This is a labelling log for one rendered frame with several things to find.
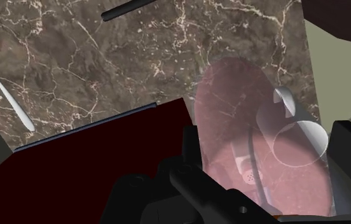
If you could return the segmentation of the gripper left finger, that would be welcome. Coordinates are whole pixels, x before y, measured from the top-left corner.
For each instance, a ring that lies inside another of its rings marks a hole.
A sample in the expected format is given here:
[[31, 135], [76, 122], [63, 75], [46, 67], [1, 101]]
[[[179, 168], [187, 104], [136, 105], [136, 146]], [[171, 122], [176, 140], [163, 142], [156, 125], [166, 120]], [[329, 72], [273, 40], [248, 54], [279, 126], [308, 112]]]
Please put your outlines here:
[[202, 170], [198, 131], [185, 126], [182, 154], [162, 160], [155, 177], [127, 174], [113, 185], [100, 224], [280, 224], [236, 189]]

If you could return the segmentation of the dark red flat box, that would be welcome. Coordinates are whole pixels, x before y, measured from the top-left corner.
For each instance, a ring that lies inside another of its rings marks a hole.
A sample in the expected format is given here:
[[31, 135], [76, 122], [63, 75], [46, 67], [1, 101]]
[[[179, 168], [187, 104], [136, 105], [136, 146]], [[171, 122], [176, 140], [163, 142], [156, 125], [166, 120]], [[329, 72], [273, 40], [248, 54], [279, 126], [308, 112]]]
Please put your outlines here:
[[99, 224], [113, 183], [153, 177], [181, 153], [183, 99], [146, 106], [30, 144], [0, 165], [0, 224]]

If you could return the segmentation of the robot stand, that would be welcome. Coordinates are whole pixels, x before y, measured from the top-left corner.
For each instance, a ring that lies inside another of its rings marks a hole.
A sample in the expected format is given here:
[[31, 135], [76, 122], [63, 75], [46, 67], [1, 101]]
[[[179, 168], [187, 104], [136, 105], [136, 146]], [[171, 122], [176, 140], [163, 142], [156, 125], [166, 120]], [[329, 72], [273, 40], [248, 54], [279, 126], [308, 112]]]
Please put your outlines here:
[[351, 42], [351, 0], [301, 0], [304, 19]]

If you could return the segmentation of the black pen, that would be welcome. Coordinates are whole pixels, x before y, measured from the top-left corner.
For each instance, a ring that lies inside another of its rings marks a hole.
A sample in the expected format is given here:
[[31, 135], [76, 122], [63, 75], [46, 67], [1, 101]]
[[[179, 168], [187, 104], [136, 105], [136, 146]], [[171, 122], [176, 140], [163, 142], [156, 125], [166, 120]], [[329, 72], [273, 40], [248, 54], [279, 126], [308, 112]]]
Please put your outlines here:
[[128, 2], [121, 4], [117, 7], [114, 7], [110, 10], [107, 10], [101, 13], [101, 19], [104, 22], [108, 22], [114, 18], [120, 17], [124, 14], [127, 14], [131, 11], [137, 10], [145, 5], [151, 4], [157, 0], [129, 0]]

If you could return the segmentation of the white spoon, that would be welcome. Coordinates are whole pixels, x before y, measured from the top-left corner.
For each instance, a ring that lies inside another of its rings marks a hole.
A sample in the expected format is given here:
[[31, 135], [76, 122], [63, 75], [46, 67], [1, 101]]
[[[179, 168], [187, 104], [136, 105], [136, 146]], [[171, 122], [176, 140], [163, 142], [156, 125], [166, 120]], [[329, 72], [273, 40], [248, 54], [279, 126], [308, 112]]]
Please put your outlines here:
[[8, 92], [6, 87], [0, 82], [0, 91], [3, 93], [7, 101], [10, 103], [11, 107], [15, 111], [15, 113], [18, 115], [20, 121], [23, 123], [23, 125], [31, 132], [34, 132], [36, 130], [32, 120], [29, 118], [27, 113], [22, 109], [22, 107], [19, 105], [19, 103], [15, 100], [15, 98]]

